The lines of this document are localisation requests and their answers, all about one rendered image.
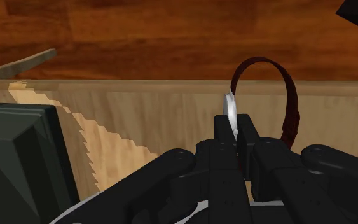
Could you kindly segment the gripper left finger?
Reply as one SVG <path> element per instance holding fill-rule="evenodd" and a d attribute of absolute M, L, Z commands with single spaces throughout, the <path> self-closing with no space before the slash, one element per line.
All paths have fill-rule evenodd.
<path fill-rule="evenodd" d="M 73 206 L 54 224 L 177 224 L 199 202 L 209 207 L 194 224 L 246 224 L 252 214 L 237 146 L 225 115 L 214 118 L 214 138 L 196 152 L 175 148 L 117 184 Z"/>

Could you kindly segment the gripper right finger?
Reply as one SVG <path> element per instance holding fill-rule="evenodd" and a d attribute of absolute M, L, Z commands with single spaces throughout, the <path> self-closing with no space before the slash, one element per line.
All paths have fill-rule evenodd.
<path fill-rule="evenodd" d="M 358 157 L 322 144 L 297 154 L 238 116 L 238 150 L 256 202 L 281 200 L 294 224 L 358 224 Z"/>

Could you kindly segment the light wooden table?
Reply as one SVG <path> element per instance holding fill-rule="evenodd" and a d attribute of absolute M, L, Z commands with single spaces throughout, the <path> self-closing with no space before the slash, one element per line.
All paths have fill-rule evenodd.
<path fill-rule="evenodd" d="M 214 135 L 227 81 L 0 80 L 0 103 L 57 108 L 79 196 L 105 190 L 171 148 Z M 358 157 L 358 81 L 296 83 L 295 152 L 325 144 Z"/>

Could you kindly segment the dark green angular box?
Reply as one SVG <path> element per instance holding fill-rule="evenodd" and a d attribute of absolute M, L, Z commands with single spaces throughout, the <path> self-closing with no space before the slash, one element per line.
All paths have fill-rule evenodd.
<path fill-rule="evenodd" d="M 0 103 L 0 224 L 49 224 L 79 201 L 55 106 Z"/>

